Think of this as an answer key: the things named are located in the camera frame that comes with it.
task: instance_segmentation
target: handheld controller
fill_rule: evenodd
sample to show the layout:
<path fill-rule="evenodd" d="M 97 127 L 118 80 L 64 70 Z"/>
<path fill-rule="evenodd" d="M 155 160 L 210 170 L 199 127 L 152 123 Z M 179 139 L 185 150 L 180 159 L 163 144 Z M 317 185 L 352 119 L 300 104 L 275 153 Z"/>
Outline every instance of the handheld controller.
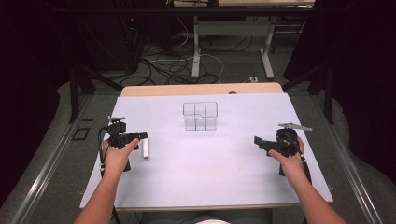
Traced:
<path fill-rule="evenodd" d="M 276 130 L 276 142 L 262 140 L 262 138 L 255 136 L 254 144 L 258 145 L 260 149 L 264 149 L 267 152 L 267 156 L 270 156 L 268 152 L 271 149 L 279 152 L 284 157 L 294 156 L 297 152 L 302 153 L 297 140 L 297 132 L 294 129 L 306 131 L 312 131 L 312 129 L 293 123 L 279 124 L 279 126 L 284 127 L 284 129 Z M 285 175 L 281 165 L 279 166 L 279 174 Z"/>
<path fill-rule="evenodd" d="M 108 143 L 111 147 L 122 149 L 130 143 L 132 140 L 138 138 L 139 140 L 148 138 L 148 133 L 125 133 L 126 123 L 121 122 L 125 118 L 108 118 L 111 124 L 107 127 L 107 133 L 110 135 Z M 124 172 L 130 171 L 131 165 L 127 162 Z"/>

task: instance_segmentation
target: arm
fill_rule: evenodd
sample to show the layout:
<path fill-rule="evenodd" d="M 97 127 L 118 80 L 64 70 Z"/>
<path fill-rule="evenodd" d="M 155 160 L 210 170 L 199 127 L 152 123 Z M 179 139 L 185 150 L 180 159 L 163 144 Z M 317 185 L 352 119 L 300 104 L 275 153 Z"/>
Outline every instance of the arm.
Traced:
<path fill-rule="evenodd" d="M 298 140 L 301 151 L 304 152 L 304 143 L 300 138 Z M 346 223 L 309 183 L 298 152 L 289 158 L 273 149 L 269 154 L 282 165 L 289 184 L 297 193 L 308 223 Z"/>
<path fill-rule="evenodd" d="M 128 161 L 128 155 L 138 144 L 134 139 L 123 149 L 110 147 L 107 141 L 103 143 L 105 160 L 105 174 L 96 187 L 87 205 L 78 215 L 75 223 L 110 223 L 113 204 L 116 199 L 117 185 L 119 184 L 122 171 Z"/>

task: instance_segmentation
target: table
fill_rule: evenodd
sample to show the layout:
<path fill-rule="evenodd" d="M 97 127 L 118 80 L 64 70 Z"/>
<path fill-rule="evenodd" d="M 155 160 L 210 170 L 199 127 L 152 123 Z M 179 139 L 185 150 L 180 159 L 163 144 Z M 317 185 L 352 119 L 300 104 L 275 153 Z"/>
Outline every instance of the table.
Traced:
<path fill-rule="evenodd" d="M 185 131 L 181 106 L 186 101 L 216 101 L 218 128 Z M 249 118 L 240 117 L 246 112 Z M 127 133 L 147 131 L 150 141 L 148 160 L 142 157 L 141 150 L 130 155 L 132 170 L 123 173 L 115 201 L 119 210 L 179 211 L 299 204 L 286 177 L 278 174 L 278 162 L 267 158 L 265 151 L 253 144 L 254 135 L 274 141 L 279 122 L 299 123 L 289 96 L 282 93 L 278 84 L 127 87 L 112 116 L 125 116 Z M 297 133 L 305 142 L 314 187 L 327 202 L 332 202 L 304 132 Z M 80 207 L 85 206 L 100 181 L 98 167 L 97 158 Z"/>
<path fill-rule="evenodd" d="M 219 7 L 280 7 L 313 5 L 315 0 L 219 0 Z M 207 7 L 200 1 L 174 1 L 175 7 Z M 276 17 L 269 21 L 199 21 L 194 16 L 194 57 L 192 65 L 193 77 L 199 76 L 201 49 L 200 35 L 256 35 L 265 36 L 264 48 L 260 49 L 262 64 L 267 78 L 274 78 L 274 72 L 268 58 L 269 48 L 275 32 Z"/>

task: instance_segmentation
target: wooden table edge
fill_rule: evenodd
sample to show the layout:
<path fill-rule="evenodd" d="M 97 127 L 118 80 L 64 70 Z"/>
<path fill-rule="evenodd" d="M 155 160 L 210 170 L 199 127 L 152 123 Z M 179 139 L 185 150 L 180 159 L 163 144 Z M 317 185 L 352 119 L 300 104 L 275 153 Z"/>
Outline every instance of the wooden table edge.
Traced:
<path fill-rule="evenodd" d="M 121 97 L 131 96 L 171 96 L 171 95 L 210 95 L 229 93 L 282 93 L 279 83 L 232 83 L 232 84 L 193 84 L 157 85 L 124 87 Z"/>

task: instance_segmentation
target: tabletop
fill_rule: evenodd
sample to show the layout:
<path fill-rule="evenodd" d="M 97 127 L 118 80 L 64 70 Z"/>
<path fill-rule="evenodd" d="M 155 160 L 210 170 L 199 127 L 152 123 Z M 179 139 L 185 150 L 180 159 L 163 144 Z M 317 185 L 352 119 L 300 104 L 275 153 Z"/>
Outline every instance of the tabletop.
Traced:
<path fill-rule="evenodd" d="M 205 102 L 218 105 L 216 129 L 187 131 L 183 105 Z M 112 116 L 126 118 L 127 133 L 148 132 L 150 147 L 148 160 L 143 158 L 142 150 L 130 155 L 131 171 L 123 173 L 115 201 L 119 210 L 299 204 L 287 178 L 278 174 L 279 163 L 253 143 L 255 135 L 275 141 L 278 123 L 299 123 L 289 96 L 278 84 L 127 87 Z M 332 202 L 304 132 L 297 133 L 306 143 L 305 157 L 314 187 L 327 202 Z M 100 181 L 98 164 L 97 159 L 80 207 L 85 206 Z"/>

